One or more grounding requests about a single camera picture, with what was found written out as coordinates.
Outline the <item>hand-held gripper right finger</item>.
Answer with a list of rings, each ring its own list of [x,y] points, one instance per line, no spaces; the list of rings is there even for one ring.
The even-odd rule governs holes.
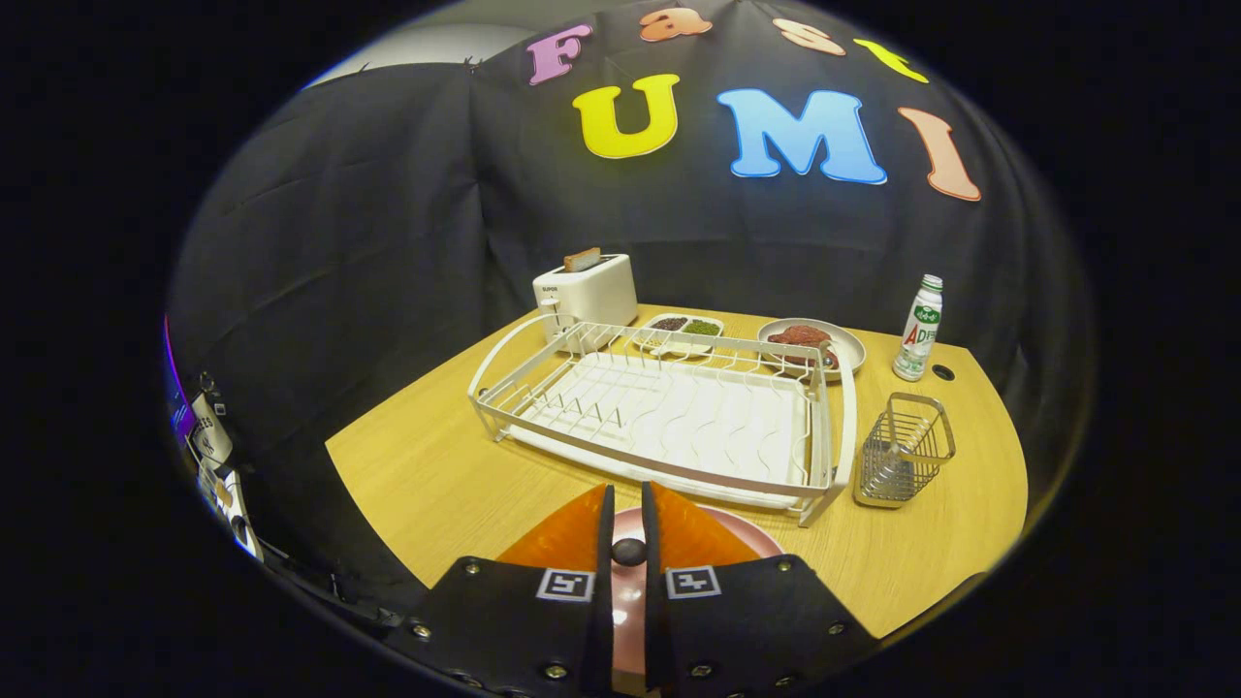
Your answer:
[[[794,554],[691,554],[675,492],[642,487],[647,687],[665,697],[805,697],[877,637]]]

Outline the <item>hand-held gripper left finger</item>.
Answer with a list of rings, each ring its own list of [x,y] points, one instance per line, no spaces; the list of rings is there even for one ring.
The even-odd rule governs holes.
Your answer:
[[[608,697],[616,491],[594,486],[496,559],[460,556],[383,641],[472,697]]]

